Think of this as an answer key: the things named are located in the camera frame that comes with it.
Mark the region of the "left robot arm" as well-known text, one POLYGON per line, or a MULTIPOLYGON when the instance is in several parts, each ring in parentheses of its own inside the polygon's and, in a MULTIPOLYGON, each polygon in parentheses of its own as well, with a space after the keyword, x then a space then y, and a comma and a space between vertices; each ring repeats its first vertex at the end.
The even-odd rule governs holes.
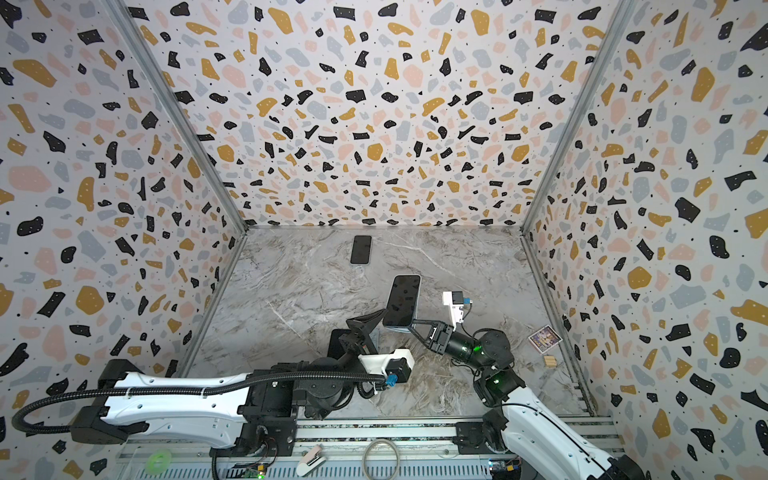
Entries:
POLYGON ((322 420, 354 395, 370 398, 405 382, 408 351, 379 353, 370 337, 384 313, 348 320, 333 332, 329 354, 314 361, 278 363, 216 378, 160 378, 127 360, 112 360, 98 380, 98 395, 70 426, 74 441, 123 444, 134 436, 203 443, 229 456, 288 444, 298 414, 322 420))

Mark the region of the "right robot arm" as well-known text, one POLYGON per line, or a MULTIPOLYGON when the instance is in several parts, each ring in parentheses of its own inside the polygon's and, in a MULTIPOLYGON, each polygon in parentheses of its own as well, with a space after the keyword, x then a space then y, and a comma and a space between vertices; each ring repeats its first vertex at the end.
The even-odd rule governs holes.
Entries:
POLYGON ((598 448, 539 400, 514 371, 503 331, 481 328, 470 336, 435 320, 415 320, 408 330, 430 351, 475 371, 474 391, 488 408, 483 429, 490 448, 519 455, 543 479, 645 477, 628 455, 598 448))

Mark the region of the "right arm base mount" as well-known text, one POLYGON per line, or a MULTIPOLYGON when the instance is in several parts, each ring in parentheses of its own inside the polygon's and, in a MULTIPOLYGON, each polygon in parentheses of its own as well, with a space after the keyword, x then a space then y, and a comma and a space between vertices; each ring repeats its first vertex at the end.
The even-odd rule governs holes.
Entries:
POLYGON ((451 442, 460 454, 526 454, 536 444, 521 432, 514 430, 512 422, 493 423, 490 420, 458 422, 451 442))

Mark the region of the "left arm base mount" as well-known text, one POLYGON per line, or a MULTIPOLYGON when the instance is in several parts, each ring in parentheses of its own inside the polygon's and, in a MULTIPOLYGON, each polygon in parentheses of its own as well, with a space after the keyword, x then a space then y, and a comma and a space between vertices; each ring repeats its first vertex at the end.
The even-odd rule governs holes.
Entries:
POLYGON ((211 448, 211 457, 266 456, 289 457, 297 439, 294 419, 272 419, 261 424, 245 424, 235 443, 227 448, 211 448))

